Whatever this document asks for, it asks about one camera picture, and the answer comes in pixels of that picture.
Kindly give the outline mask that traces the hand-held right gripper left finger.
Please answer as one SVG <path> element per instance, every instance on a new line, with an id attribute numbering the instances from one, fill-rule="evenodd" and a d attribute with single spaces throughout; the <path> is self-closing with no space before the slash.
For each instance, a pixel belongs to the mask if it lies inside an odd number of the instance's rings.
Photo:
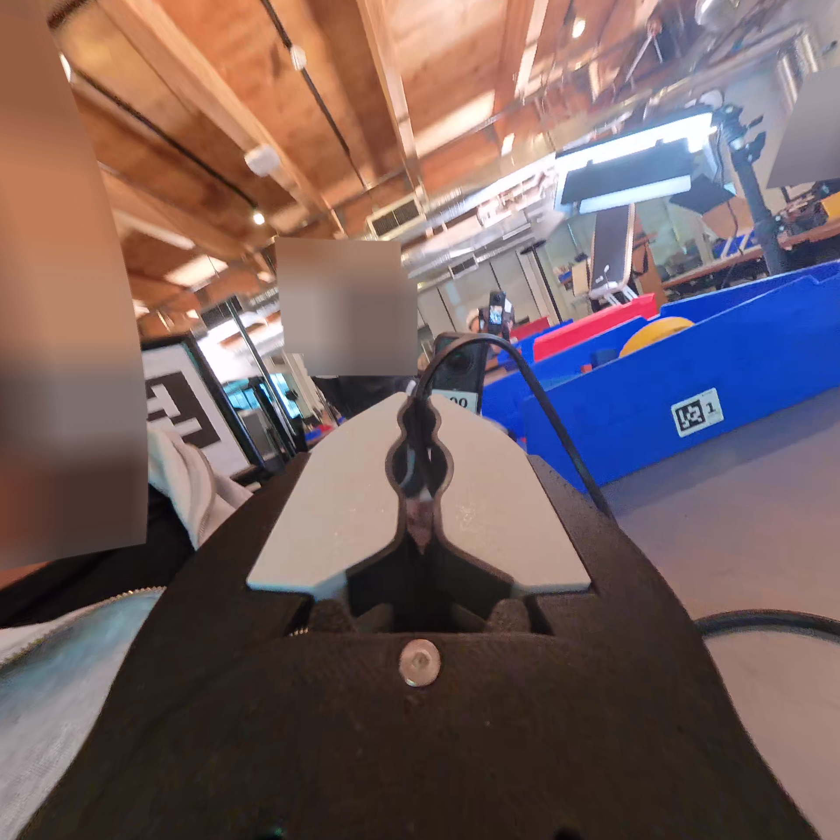
<path id="1" fill-rule="evenodd" d="M 250 590 L 346 601 L 349 572 L 393 546 L 401 501 L 388 471 L 408 400 L 391 395 L 315 446 L 248 574 Z"/>

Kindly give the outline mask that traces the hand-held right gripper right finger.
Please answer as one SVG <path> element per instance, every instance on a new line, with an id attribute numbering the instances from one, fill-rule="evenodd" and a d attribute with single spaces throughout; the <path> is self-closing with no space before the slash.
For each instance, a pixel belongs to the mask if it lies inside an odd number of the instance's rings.
<path id="1" fill-rule="evenodd" d="M 429 405 L 447 458 L 437 518 L 443 538 L 507 576 L 518 594 L 587 591 L 590 575 L 525 452 L 444 395 Z"/>

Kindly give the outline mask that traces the grey desk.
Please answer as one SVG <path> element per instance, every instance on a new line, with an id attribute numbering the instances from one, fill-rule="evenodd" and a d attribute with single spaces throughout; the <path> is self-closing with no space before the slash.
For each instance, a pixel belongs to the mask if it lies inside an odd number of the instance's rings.
<path id="1" fill-rule="evenodd" d="M 839 616 L 838 389 L 604 488 L 693 617 Z M 839 647 L 749 632 L 708 649 L 742 724 L 821 838 L 839 838 Z"/>

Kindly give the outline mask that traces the floor stand with grey board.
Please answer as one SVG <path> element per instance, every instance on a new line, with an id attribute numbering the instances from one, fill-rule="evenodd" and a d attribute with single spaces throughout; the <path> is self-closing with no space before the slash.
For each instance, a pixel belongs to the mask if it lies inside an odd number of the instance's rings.
<path id="1" fill-rule="evenodd" d="M 236 350 L 239 359 L 238 365 L 241 368 L 248 367 L 248 378 L 256 380 L 251 386 L 255 394 L 264 393 L 264 403 L 271 405 L 271 409 L 263 408 L 266 420 L 275 429 L 273 435 L 276 438 L 278 448 L 285 453 L 287 458 L 292 455 L 299 455 L 308 451 L 306 441 L 306 430 L 303 423 L 303 415 L 298 404 L 298 393 L 291 389 L 286 379 L 283 380 L 284 388 L 280 388 L 274 362 L 266 362 L 266 359 L 259 351 L 254 342 L 251 327 L 259 328 L 260 321 L 256 315 L 250 312 L 241 313 L 235 310 L 234 304 L 227 304 L 229 313 L 235 323 L 240 350 Z"/>

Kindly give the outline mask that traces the ceiling air vent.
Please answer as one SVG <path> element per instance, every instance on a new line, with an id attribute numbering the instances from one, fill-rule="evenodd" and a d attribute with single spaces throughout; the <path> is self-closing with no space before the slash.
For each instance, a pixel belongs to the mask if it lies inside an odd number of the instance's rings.
<path id="1" fill-rule="evenodd" d="M 369 237 L 391 240 L 405 228 L 426 219 L 422 197 L 414 191 L 390 205 L 374 210 L 366 218 L 365 224 Z"/>

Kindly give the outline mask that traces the framed black white marker poster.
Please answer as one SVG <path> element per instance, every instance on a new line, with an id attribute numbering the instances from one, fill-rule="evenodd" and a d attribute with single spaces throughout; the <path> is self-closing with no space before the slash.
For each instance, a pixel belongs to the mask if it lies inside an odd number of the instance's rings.
<path id="1" fill-rule="evenodd" d="M 197 448 L 216 472 L 241 479 L 263 458 L 190 334 L 142 339 L 147 422 Z"/>

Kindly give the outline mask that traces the yellow tape roll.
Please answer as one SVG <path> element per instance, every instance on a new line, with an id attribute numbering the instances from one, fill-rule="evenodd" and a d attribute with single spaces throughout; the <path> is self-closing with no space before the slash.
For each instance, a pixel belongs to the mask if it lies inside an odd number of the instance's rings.
<path id="1" fill-rule="evenodd" d="M 666 317 L 651 320 L 640 330 L 636 331 L 631 338 L 625 342 L 618 357 L 625 358 L 630 354 L 651 346 L 652 344 L 682 333 L 687 329 L 692 328 L 694 325 L 693 321 L 681 317 Z"/>

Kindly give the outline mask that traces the light panel on stand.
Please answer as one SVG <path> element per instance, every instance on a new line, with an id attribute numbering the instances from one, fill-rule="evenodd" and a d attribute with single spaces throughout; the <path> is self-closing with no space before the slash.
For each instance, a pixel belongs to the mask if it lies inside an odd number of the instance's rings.
<path id="1" fill-rule="evenodd" d="M 665 121 L 621 132 L 555 155 L 556 211 L 598 214 L 669 198 L 698 216 L 725 207 L 731 234 L 752 235 L 772 276 L 788 268 L 779 241 L 780 223 L 763 197 L 754 163 L 767 140 L 758 117 L 742 122 L 742 108 L 700 103 Z"/>

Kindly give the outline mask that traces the wooden work table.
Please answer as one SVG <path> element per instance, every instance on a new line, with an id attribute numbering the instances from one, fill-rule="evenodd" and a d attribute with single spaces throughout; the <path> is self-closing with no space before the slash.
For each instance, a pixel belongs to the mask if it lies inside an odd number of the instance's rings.
<path id="1" fill-rule="evenodd" d="M 839 217 L 828 220 L 828 222 L 813 230 L 782 238 L 780 246 L 783 251 L 792 251 L 794 248 L 801 245 L 818 244 L 829 238 L 834 238 L 839 235 Z M 716 274 L 729 270 L 732 267 L 740 266 L 748 263 L 753 263 L 763 259 L 763 252 L 761 247 L 755 246 L 744 250 L 742 253 L 737 253 L 725 259 L 720 259 L 706 266 L 694 269 L 682 276 L 669 280 L 663 284 L 663 289 L 670 291 L 682 285 L 695 280 L 705 279 L 707 277 L 715 276 Z"/>

